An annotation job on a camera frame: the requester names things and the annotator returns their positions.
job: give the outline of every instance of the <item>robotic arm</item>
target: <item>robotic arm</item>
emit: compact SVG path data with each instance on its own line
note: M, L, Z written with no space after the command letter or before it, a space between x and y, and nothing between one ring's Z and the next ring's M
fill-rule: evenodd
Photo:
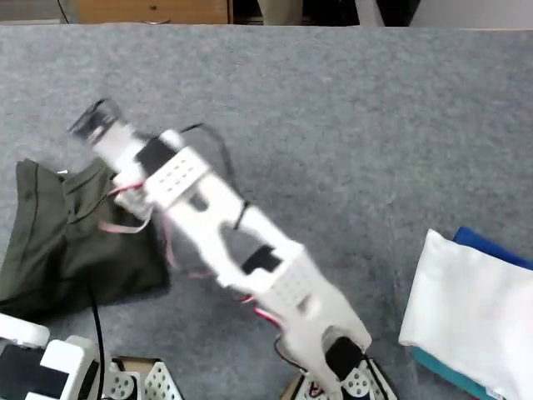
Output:
M371 345L370 334L344 295L321 274L306 248L288 238L259 208L218 177L178 132L167 130L145 139L107 106L105 101L92 105L71 127L71 134L92 146L117 173L113 179L117 203L145 221L154 208L163 213L195 244L221 286L252 297L259 305L257 313L281 329L284 348L303 374L292 399L396 400L384 373L365 355ZM193 198L197 197L207 205L205 209L195 205ZM234 262L224 243L221 231L227 226L262 242L243 265ZM44 347L46 328L31 326L31 332L20 331L18 320L7 317L12 328L2 329L2 317L0 314L0 338L25 347L31 341ZM96 347L80 337L52 341L41 364L66 354L77 354L68 368L68 379L74 386L65 383L60 396L45 398L93 400ZM110 371L104 394L125 400L127 397L113 395L110 388L113 380L128 376L113 368ZM81 386L90 388L86 397L76 394ZM138 386L135 399L143 400L142 387Z
M284 347L308 380L316 381L330 400L343 398L342 381L359 366L371 336L302 244L249 205L178 132L168 130L143 140L100 102L82 115L71 133L87 141L117 172L118 187L135 187L119 194L117 200L123 206L140 218L149 218L153 207L163 212L196 245L221 286L252 296L260 312L280 327ZM195 196L203 199L207 209L195 207ZM224 226L252 235L264 245L243 266L238 265L222 238ZM349 367L339 362L346 351L359 358L350 360Z

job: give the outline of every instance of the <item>wooden furniture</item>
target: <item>wooden furniture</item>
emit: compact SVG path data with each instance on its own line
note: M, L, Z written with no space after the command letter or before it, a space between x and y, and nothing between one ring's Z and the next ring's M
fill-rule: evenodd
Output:
M231 21L227 0L78 0L80 23L200 23Z

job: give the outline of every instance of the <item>gray carpet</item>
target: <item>gray carpet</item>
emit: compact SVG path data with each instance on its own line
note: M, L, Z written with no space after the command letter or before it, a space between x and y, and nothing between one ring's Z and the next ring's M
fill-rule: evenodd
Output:
M468 398L396 340L427 228L533 257L533 32L0 27L0 55L2 252L15 162L86 165L65 129L94 99L148 132L209 122L244 193L349 297L401 398ZM90 312L50 325L94 338ZM103 307L102 325L107 350L164 358L189 399L273 399L295 373L274 329L210 280L176 274L169 293Z

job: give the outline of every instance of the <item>white fabric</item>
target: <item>white fabric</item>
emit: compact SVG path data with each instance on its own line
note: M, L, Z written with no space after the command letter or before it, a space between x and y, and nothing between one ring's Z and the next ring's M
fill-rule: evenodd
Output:
M400 344L507 400L533 399L533 272L430 230Z

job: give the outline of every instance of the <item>olive green fabric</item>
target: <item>olive green fabric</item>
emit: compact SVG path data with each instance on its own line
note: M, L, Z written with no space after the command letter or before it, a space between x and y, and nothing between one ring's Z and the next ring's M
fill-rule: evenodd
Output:
M107 196L112 177L99 159L78 174L31 160L17 164L18 209L0 269L0 312L30 318L83 308L88 284L99 303L165 286L153 225L130 235L98 226L139 224ZM2 301L8 298L16 300Z

